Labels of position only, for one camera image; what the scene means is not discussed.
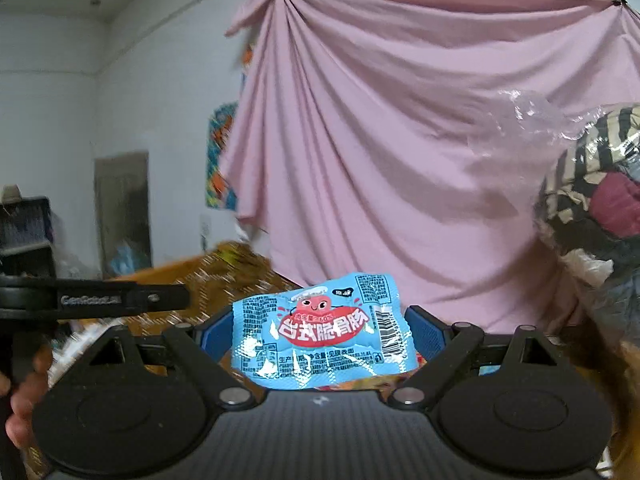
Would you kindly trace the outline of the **person's left hand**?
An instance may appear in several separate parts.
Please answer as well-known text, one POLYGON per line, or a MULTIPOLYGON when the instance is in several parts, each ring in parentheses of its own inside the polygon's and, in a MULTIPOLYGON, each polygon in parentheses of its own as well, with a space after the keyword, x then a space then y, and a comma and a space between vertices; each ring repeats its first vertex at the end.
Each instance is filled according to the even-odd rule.
POLYGON ((48 371, 52 365, 51 347, 44 344, 34 355, 32 372, 15 388, 1 375, 1 396, 10 398, 11 413, 4 425, 6 435, 21 450, 32 443, 32 412, 48 391, 48 371))

